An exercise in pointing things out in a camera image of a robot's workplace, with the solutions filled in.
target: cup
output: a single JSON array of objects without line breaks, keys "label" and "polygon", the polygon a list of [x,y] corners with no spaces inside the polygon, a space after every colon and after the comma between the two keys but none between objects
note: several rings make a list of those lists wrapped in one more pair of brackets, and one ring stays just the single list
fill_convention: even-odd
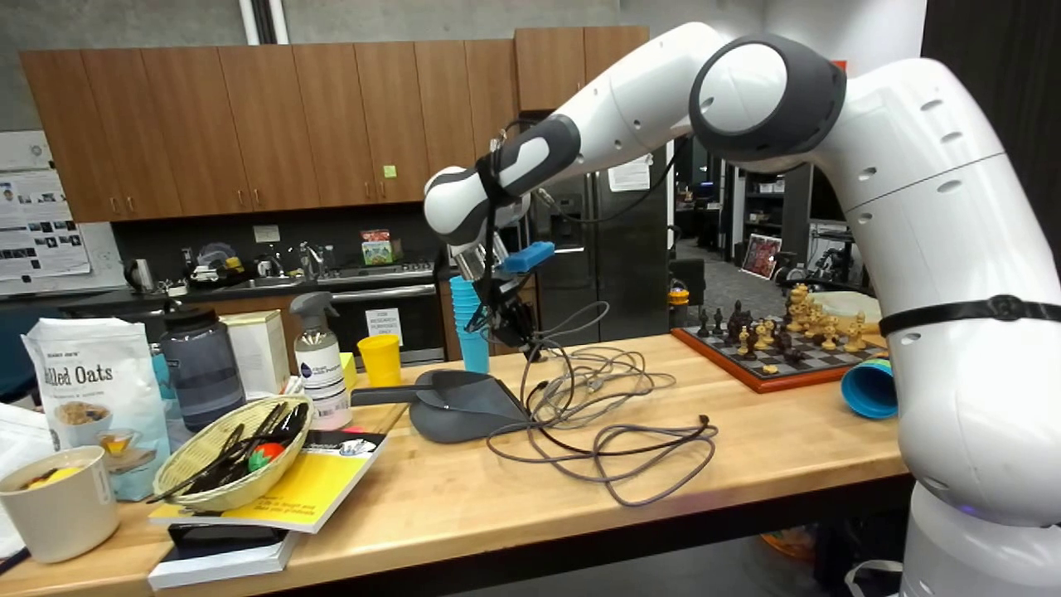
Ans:
[{"label": "cup", "polygon": [[367,335],[360,340],[367,384],[402,384],[397,335]]},{"label": "cup", "polygon": [[0,505],[35,560],[79,557],[120,526],[103,458],[100,444],[82,444],[16,466],[0,482]]},{"label": "cup", "polygon": [[458,327],[458,340],[461,340],[461,363],[463,371],[490,371],[490,332],[479,327],[468,332],[468,322],[479,311],[479,293],[468,279],[450,279],[450,302],[456,302],[456,327]]},{"label": "cup", "polygon": [[849,410],[869,422],[897,417],[897,368],[890,359],[866,359],[840,381],[841,402]]}]

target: bag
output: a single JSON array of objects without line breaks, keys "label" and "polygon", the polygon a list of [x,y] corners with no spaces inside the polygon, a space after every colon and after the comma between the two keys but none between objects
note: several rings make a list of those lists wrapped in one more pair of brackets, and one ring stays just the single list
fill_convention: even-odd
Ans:
[{"label": "bag", "polygon": [[142,322],[41,318],[24,345],[57,448],[100,444],[115,502],[142,502],[168,458]]}]

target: wooden countertop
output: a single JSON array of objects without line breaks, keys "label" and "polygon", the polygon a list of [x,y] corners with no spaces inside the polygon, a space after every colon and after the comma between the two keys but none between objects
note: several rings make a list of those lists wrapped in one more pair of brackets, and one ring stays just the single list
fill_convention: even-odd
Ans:
[{"label": "wooden countertop", "polygon": [[[697,416],[711,416],[721,427],[717,458],[670,502],[617,508],[598,485],[561,479],[555,466],[501,461],[481,440],[428,444],[402,407],[364,407],[354,410],[354,422],[367,427],[397,417],[390,444],[327,526],[297,546],[287,574],[174,595],[289,590],[906,474],[897,422],[852,417],[836,381],[752,394],[670,335],[612,345],[642,350],[646,368],[678,375],[678,384],[624,406],[595,427],[565,432],[565,439],[586,444],[608,422],[697,423]],[[490,368],[514,392],[520,387],[520,354],[494,359]],[[555,375],[557,363],[530,368],[534,381]],[[508,433],[501,444],[516,451],[525,433]],[[697,453],[654,466],[626,492],[670,485],[690,466],[690,458]],[[115,536],[103,546],[69,564],[26,560],[0,578],[0,595],[150,595],[147,574],[165,546],[165,533],[147,525],[147,508],[129,505]]]}]

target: jar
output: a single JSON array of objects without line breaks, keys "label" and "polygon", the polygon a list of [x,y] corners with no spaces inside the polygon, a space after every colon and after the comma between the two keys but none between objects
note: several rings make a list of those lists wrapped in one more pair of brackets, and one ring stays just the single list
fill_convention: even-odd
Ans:
[{"label": "jar", "polygon": [[163,318],[159,349],[189,432],[246,406],[229,327],[214,307],[168,311]]}]

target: refrigerator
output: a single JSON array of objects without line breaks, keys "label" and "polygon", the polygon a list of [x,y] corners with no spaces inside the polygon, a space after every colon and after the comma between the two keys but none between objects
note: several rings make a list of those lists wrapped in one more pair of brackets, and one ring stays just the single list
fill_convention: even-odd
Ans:
[{"label": "refrigerator", "polygon": [[557,241],[534,274],[536,325],[561,345],[668,332],[668,188],[668,148],[658,148],[534,196],[530,240]]}]

